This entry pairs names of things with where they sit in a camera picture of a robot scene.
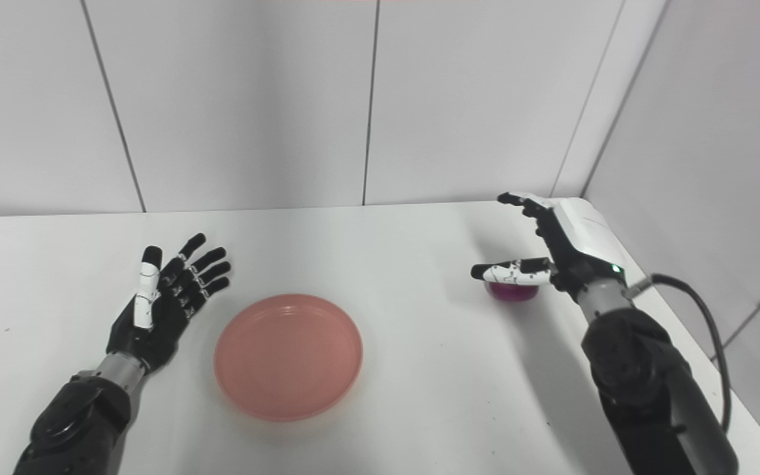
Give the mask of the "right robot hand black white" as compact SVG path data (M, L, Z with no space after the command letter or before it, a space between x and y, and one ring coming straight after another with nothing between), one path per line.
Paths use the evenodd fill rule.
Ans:
M603 215L585 199L547 199L534 193L501 193L497 201L518 206L536 223L536 235L549 251L546 257L477 264L476 280L510 286L551 284L574 301L579 292L600 280L625 285L625 253Z

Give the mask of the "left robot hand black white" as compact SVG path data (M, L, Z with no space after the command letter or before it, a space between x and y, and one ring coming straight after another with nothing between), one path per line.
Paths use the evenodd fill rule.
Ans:
M136 328L135 303L127 304L111 327L107 354L129 355L140 361L146 373L169 363L190 319L230 285L230 262L224 247L208 250L192 261L206 240L203 234L194 235L160 270L150 329Z

